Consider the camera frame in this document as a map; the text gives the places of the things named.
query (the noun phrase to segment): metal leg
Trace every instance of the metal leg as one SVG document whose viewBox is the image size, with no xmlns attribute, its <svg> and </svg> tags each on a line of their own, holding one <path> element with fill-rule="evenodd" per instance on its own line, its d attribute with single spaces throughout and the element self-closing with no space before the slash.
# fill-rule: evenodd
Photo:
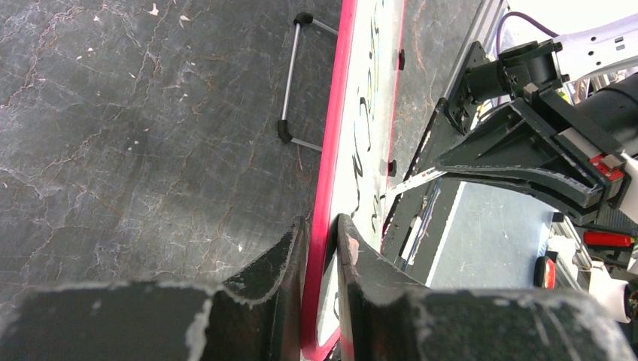
<svg viewBox="0 0 638 361">
<path fill-rule="evenodd" d="M 281 119 L 286 120 L 288 115 L 288 100 L 290 100 L 290 86 L 293 82 L 293 71 L 295 70 L 295 57 L 299 46 L 299 33 L 301 24 L 295 25 L 295 40 L 293 41 L 293 54 L 290 56 L 290 67 L 288 68 L 288 80 L 286 81 L 286 95 L 284 96 L 284 110 L 281 112 Z"/>
<path fill-rule="evenodd" d="M 318 145 L 314 145 L 312 143 L 308 143 L 307 141 L 299 140 L 297 138 L 293 138 L 293 140 L 291 142 L 293 142 L 294 144 L 302 145 L 302 146 L 307 147 L 307 148 L 311 148 L 311 149 L 314 149 L 314 150 L 319 150 L 320 152 L 323 150 L 323 148 L 319 147 Z"/>
<path fill-rule="evenodd" d="M 328 25 L 322 23 L 321 21 L 317 20 L 317 19 L 313 19 L 312 23 L 315 24 L 316 26 L 319 26 L 320 28 L 322 28 L 323 30 L 332 33 L 334 35 L 339 35 L 339 32 L 337 32 L 335 29 L 329 27 Z"/>
<path fill-rule="evenodd" d="M 284 110 L 281 111 L 281 120 L 278 121 L 277 132 L 279 134 L 279 138 L 286 144 L 295 143 L 303 147 L 308 147 L 321 152 L 321 147 L 319 147 L 318 145 L 314 145 L 314 144 L 308 143 L 307 141 L 302 141 L 297 138 L 294 138 L 288 132 L 288 119 L 287 119 L 288 105 L 290 101 L 290 88 L 293 82 L 293 72 L 295 69 L 295 57 L 297 55 L 297 47 L 299 46 L 299 34 L 301 33 L 302 25 L 309 24 L 309 23 L 314 23 L 316 26 L 334 35 L 338 34 L 338 32 L 335 29 L 329 27 L 328 25 L 322 23 L 321 21 L 315 20 L 311 14 L 300 13 L 299 15 L 297 15 L 297 18 L 295 18 L 295 22 L 294 22 L 295 38 L 293 41 L 293 52 L 290 55 L 290 67 L 288 68 L 288 79 L 286 81 L 286 93 L 284 95 Z"/>
</svg>

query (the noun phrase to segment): red whiteboard frame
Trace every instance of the red whiteboard frame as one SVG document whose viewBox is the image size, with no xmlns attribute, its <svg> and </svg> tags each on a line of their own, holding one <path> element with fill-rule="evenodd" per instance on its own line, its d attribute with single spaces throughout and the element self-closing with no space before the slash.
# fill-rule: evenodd
<svg viewBox="0 0 638 361">
<path fill-rule="evenodd" d="M 402 5 L 400 39 L 403 38 L 403 20 L 405 1 Z M 325 344 L 319 344 L 317 339 L 317 319 L 321 294 L 321 280 L 324 276 L 326 247 L 330 236 L 332 220 L 331 206 L 337 156 L 339 151 L 339 137 L 342 132 L 342 118 L 345 105 L 345 90 L 350 70 L 351 48 L 354 40 L 354 20 L 357 11 L 357 0 L 344 0 L 341 19 L 339 21 L 339 36 L 337 38 L 333 78 L 330 87 L 330 100 L 326 118 L 323 151 L 317 182 L 314 213 L 310 245 L 308 247 L 308 262 L 306 264 L 305 283 L 301 306 L 301 335 L 302 354 L 313 361 L 323 361 L 339 340 L 340 331 L 337 329 Z M 394 101 L 399 69 L 397 66 L 394 84 Z M 394 122 L 394 105 L 391 122 Z"/>
</svg>

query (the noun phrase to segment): black rubber foot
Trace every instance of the black rubber foot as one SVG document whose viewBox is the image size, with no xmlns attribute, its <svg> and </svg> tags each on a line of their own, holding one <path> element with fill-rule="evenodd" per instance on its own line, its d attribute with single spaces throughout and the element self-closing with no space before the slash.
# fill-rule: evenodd
<svg viewBox="0 0 638 361">
<path fill-rule="evenodd" d="M 399 52 L 399 70 L 403 70 L 406 66 L 406 50 L 401 49 Z"/>
<path fill-rule="evenodd" d="M 293 136 L 288 132 L 288 121 L 287 120 L 278 120 L 277 121 L 277 134 L 281 141 L 285 144 L 290 143 L 293 140 Z"/>
<path fill-rule="evenodd" d="M 564 222 L 565 221 L 565 215 L 562 214 L 561 212 L 554 212 L 551 216 L 551 221 L 553 223 L 559 223 L 559 222 Z"/>
<path fill-rule="evenodd" d="M 392 159 L 392 162 L 387 164 L 387 175 L 396 177 L 396 159 Z"/>
<path fill-rule="evenodd" d="M 312 17 L 312 14 L 301 12 L 297 14 L 297 16 L 295 17 L 295 20 L 293 20 L 293 25 L 300 24 L 301 26 L 304 26 L 304 25 L 312 24 L 313 19 L 314 18 Z"/>
</svg>

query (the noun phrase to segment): black marble surface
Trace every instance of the black marble surface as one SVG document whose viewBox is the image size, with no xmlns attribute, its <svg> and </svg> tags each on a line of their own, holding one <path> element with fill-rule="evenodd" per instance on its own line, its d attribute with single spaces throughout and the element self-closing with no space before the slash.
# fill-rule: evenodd
<svg viewBox="0 0 638 361">
<path fill-rule="evenodd" d="M 401 177 L 478 3 L 408 0 Z M 309 216 L 319 154 L 275 122 L 291 20 L 336 27 L 340 6 L 0 0 L 0 317 L 41 284 L 221 281 Z M 334 46 L 310 28 L 299 45 L 290 131 L 316 144 Z"/>
</svg>

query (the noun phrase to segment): black mechanical part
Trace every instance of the black mechanical part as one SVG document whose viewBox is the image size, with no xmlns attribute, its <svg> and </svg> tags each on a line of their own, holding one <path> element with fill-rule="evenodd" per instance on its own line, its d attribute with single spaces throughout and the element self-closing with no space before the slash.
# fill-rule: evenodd
<svg viewBox="0 0 638 361">
<path fill-rule="evenodd" d="M 554 212 L 551 215 L 551 222 L 552 223 L 559 223 L 559 222 L 564 222 L 565 221 L 565 215 L 562 214 L 561 212 Z"/>
<path fill-rule="evenodd" d="M 309 24 L 312 24 L 312 20 L 314 20 L 314 17 L 312 16 L 312 14 L 302 11 L 301 13 L 297 14 L 295 19 L 293 20 L 293 25 L 297 25 L 297 24 L 300 24 L 301 26 L 309 25 Z"/>
<path fill-rule="evenodd" d="M 638 155 L 638 76 L 606 86 L 574 108 L 622 144 L 629 156 Z"/>
<path fill-rule="evenodd" d="M 583 293 L 434 292 L 380 257 L 349 216 L 338 222 L 343 360 L 636 359 Z"/>
<path fill-rule="evenodd" d="M 459 145 L 441 155 L 437 168 L 447 171 L 448 178 L 530 194 L 577 224 L 590 223 L 607 204 L 620 203 L 630 178 L 601 172 L 592 164 L 592 155 L 586 155 L 565 131 L 578 133 L 593 146 L 594 155 L 608 156 L 612 166 L 621 169 L 624 160 L 618 152 L 625 145 L 620 141 L 628 133 L 638 135 L 638 103 L 627 95 L 638 89 L 638 77 L 627 80 L 620 83 L 622 92 L 608 89 L 577 108 L 550 86 L 527 87 L 526 92 L 533 91 L 493 112 Z M 610 110 L 604 117 L 600 109 L 607 104 L 618 111 Z M 621 131 L 613 132 L 610 125 Z"/>
<path fill-rule="evenodd" d="M 288 144 L 293 141 L 293 136 L 288 132 L 288 121 L 287 120 L 278 120 L 277 121 L 277 135 L 284 144 Z"/>
<path fill-rule="evenodd" d="M 406 50 L 401 49 L 399 52 L 399 70 L 403 70 L 406 67 Z"/>
<path fill-rule="evenodd" d="M 484 102 L 499 96 L 522 96 L 529 83 L 549 85 L 558 89 L 563 85 L 554 64 L 556 46 L 551 40 L 539 44 L 533 41 L 503 51 L 499 59 L 466 70 L 467 89 L 473 101 Z"/>
<path fill-rule="evenodd" d="M 396 159 L 392 159 L 392 161 L 387 164 L 387 175 L 396 177 Z"/>
<path fill-rule="evenodd" d="M 488 59 L 483 46 L 478 41 L 475 41 L 470 45 L 461 68 L 472 68 L 487 62 Z M 450 98 L 441 98 L 439 100 L 439 103 L 442 102 L 444 105 L 444 115 L 461 135 L 465 135 L 469 130 L 478 107 L 469 94 L 468 81 L 469 78 L 466 74 L 457 74 L 450 92 Z"/>
<path fill-rule="evenodd" d="M 299 217 L 223 284 L 72 284 L 30 293 L 0 337 L 0 359 L 299 360 Z"/>
<path fill-rule="evenodd" d="M 583 227 L 638 238 L 638 225 L 620 210 L 611 207 L 600 210 L 596 222 Z"/>
</svg>

